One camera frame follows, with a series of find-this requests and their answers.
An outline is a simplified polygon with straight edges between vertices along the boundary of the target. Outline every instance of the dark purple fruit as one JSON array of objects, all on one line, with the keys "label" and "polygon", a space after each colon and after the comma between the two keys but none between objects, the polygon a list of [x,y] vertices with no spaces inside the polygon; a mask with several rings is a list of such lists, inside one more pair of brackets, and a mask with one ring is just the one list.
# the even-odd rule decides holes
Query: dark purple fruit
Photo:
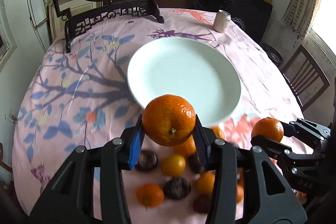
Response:
[{"label": "dark purple fruit", "polygon": [[210,210],[211,196],[200,195],[195,199],[193,204],[193,210],[200,214],[207,214]]},{"label": "dark purple fruit", "polygon": [[196,174],[200,174],[200,173],[203,173],[205,171],[203,166],[201,165],[201,163],[199,161],[197,153],[195,153],[194,155],[192,155],[188,158],[188,163],[189,163],[189,166],[190,166],[191,170]]},{"label": "dark purple fruit", "polygon": [[149,172],[158,164],[157,155],[150,150],[141,150],[138,164],[134,166],[135,170],[140,172]]},{"label": "dark purple fruit", "polygon": [[191,185],[185,178],[173,178],[166,183],[163,193],[166,198],[180,200],[185,198],[191,191]]}]

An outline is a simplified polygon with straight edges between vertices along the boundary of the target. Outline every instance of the can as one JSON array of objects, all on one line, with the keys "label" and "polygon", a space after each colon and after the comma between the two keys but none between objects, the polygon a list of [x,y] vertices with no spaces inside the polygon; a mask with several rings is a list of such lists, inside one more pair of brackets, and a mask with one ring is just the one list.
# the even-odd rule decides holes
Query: can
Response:
[{"label": "can", "polygon": [[225,32],[228,22],[231,20],[231,15],[224,11],[219,10],[216,14],[215,21],[213,22],[213,28],[217,32]]}]

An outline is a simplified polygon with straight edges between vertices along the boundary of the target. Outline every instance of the round white plate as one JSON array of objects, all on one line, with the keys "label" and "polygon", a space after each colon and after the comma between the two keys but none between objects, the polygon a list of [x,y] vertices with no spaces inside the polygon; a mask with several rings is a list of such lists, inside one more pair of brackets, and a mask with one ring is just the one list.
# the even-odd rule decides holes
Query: round white plate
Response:
[{"label": "round white plate", "polygon": [[127,81],[143,109],[158,96],[178,95],[191,103],[205,127],[227,119],[241,95],[238,73],[225,56],[181,37],[154,40],[137,50],[128,65]]}]

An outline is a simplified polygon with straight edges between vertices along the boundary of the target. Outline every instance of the metal screw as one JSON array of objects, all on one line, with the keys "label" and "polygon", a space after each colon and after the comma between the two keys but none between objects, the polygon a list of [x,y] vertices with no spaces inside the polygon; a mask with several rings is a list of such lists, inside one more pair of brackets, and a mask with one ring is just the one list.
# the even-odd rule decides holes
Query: metal screw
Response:
[{"label": "metal screw", "polygon": [[326,130],[326,129],[323,130],[323,133],[326,134],[327,136],[330,135],[330,132],[328,130]]},{"label": "metal screw", "polygon": [[77,153],[82,153],[85,151],[85,146],[83,145],[77,146],[75,150]]},{"label": "metal screw", "polygon": [[260,153],[262,151],[261,147],[257,145],[253,146],[252,150],[253,152],[256,152],[256,153]]},{"label": "metal screw", "polygon": [[112,140],[112,143],[114,145],[121,145],[123,143],[123,140],[121,138],[115,138]]},{"label": "metal screw", "polygon": [[225,141],[223,139],[215,139],[215,144],[217,144],[217,145],[224,145]]}]

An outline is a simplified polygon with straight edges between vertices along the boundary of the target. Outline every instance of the floral tablecloth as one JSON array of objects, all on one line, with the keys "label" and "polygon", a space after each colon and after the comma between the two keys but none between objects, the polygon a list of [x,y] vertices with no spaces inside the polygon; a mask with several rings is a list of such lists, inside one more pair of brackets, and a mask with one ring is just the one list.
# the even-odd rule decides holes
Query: floral tablecloth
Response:
[{"label": "floral tablecloth", "polygon": [[[75,38],[71,53],[64,51],[58,37],[46,52],[23,99],[14,135],[13,172],[16,193],[29,214],[67,156],[78,145],[88,149],[103,146],[135,125],[140,107],[127,86],[126,71],[131,56],[142,45],[160,37],[187,37],[209,43],[236,68],[241,82],[241,101],[232,116],[222,122],[225,139],[250,149],[250,133],[263,117],[289,122],[303,117],[279,70],[266,53],[233,22],[225,33],[212,29],[215,13],[186,9],[161,9],[165,23],[153,17],[116,17],[95,25]],[[311,153],[300,141],[283,138],[294,152]],[[147,137],[143,147],[162,157],[172,149],[161,147]],[[189,168],[183,174],[197,179]],[[100,169],[95,169],[94,214],[101,218]],[[159,170],[150,175],[123,171],[127,205],[133,224],[199,224],[205,215],[194,213],[193,189],[184,200],[166,200],[149,209],[137,204],[136,187],[144,183],[163,185],[167,180]],[[236,217],[243,205],[237,205]]]}]

